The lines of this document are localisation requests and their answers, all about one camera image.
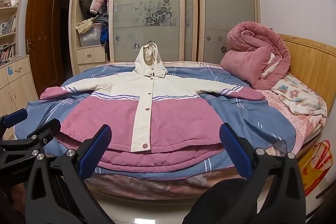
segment bookshelf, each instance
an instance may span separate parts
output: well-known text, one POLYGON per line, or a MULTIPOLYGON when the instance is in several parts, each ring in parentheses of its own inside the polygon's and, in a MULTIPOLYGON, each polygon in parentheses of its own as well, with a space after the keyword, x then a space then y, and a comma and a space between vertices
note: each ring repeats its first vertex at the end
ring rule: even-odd
POLYGON ((21 0, 0 0, 0 66, 17 55, 18 16, 21 0), (3 49, 12 45, 7 59, 1 58, 3 49))

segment rolled pink quilt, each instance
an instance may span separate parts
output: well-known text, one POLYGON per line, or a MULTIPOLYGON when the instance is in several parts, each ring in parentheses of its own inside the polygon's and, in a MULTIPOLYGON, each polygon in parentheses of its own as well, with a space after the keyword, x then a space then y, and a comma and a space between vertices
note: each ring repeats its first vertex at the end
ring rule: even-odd
POLYGON ((285 76, 291 62, 281 37, 270 28, 251 21, 230 30, 227 50, 221 66, 256 90, 271 89, 285 76))

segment wardrobe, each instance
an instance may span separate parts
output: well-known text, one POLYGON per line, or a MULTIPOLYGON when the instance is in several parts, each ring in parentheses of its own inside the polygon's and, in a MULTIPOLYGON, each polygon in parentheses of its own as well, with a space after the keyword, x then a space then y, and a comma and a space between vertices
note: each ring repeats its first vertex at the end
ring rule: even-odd
POLYGON ((220 63, 228 31, 259 22, 259 0, 109 0, 109 55, 104 46, 81 47, 76 26, 87 19, 70 0, 69 41, 73 74, 110 62, 134 62, 150 41, 163 61, 220 63))

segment plastic storage bin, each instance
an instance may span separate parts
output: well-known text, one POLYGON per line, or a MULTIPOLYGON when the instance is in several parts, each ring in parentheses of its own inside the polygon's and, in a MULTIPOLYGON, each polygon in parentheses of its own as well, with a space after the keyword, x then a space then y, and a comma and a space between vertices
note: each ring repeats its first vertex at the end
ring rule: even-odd
POLYGON ((81 41, 81 46, 93 46, 100 45, 100 33, 102 29, 102 24, 94 24, 90 30, 85 33, 79 34, 79 39, 81 41))

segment pink and white jacket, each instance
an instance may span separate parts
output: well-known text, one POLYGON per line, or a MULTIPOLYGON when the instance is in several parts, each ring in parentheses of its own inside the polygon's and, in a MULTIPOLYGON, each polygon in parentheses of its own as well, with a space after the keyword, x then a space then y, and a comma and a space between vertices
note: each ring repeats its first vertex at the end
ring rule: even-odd
POLYGON ((249 87, 168 75, 155 43, 141 48, 132 72, 47 88, 40 99, 84 90, 93 92, 66 117, 61 132, 78 144, 109 125, 112 140, 100 166, 133 172, 176 170, 222 150, 223 121, 198 94, 264 99, 249 87))

